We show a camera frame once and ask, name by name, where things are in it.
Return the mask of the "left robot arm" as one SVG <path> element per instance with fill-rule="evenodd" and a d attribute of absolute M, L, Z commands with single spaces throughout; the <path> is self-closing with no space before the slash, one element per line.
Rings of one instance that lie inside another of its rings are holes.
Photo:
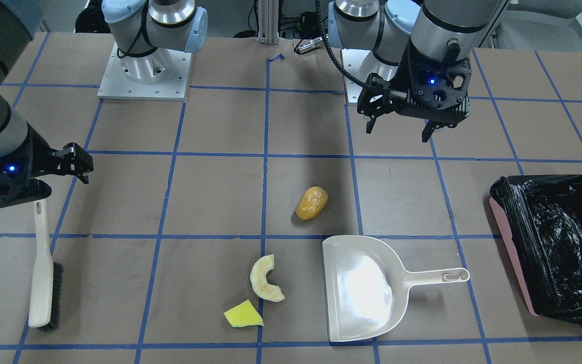
<path fill-rule="evenodd" d="M 469 117 L 470 54 L 487 37 L 506 1 L 332 1 L 325 47 L 335 67 L 360 86 L 357 112 L 372 133 L 396 113 L 435 130 Z"/>

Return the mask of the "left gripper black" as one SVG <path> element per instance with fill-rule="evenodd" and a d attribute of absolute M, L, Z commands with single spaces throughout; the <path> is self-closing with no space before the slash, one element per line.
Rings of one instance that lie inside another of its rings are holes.
<path fill-rule="evenodd" d="M 407 70 L 411 80 L 409 85 L 416 99 L 429 109 L 425 115 L 414 118 L 427 120 L 422 131 L 422 142 L 428 143 L 437 129 L 455 127 L 469 117 L 471 105 L 467 88 L 472 74 L 470 62 L 467 58 L 457 59 L 461 54 L 457 40 L 447 41 L 441 61 L 423 55 L 411 43 L 408 45 L 411 47 Z M 371 134 L 378 111 L 366 110 L 365 117 L 366 133 Z"/>

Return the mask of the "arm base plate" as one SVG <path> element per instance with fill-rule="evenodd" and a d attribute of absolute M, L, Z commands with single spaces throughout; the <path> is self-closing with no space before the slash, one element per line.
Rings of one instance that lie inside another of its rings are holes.
<path fill-rule="evenodd" d="M 113 45 L 100 82 L 100 99 L 134 101 L 185 101 L 194 55 L 157 49 L 142 58 L 119 58 Z"/>
<path fill-rule="evenodd" d="M 347 101 L 357 102 L 358 113 L 368 118 L 388 113 L 420 117 L 429 111 L 409 85 L 410 51 L 406 46 L 399 64 L 388 65 L 372 50 L 342 50 L 343 62 L 336 66 L 345 79 Z"/>

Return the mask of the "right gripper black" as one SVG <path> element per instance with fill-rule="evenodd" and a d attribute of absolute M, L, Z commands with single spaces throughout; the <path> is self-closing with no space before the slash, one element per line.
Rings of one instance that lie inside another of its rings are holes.
<path fill-rule="evenodd" d="M 92 156 L 79 144 L 53 149 L 30 127 L 21 146 L 0 157 L 0 209 L 48 198 L 52 189 L 39 176 L 74 175 L 88 184 L 93 170 Z"/>

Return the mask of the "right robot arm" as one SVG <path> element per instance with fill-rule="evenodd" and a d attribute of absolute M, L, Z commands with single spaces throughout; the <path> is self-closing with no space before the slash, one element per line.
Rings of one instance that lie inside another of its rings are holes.
<path fill-rule="evenodd" d="M 42 21 L 37 1 L 0 1 L 0 86 L 33 40 Z M 44 175 L 73 175 L 83 184 L 94 170 L 77 143 L 51 148 L 0 94 L 0 209 L 42 200 L 52 189 Z"/>

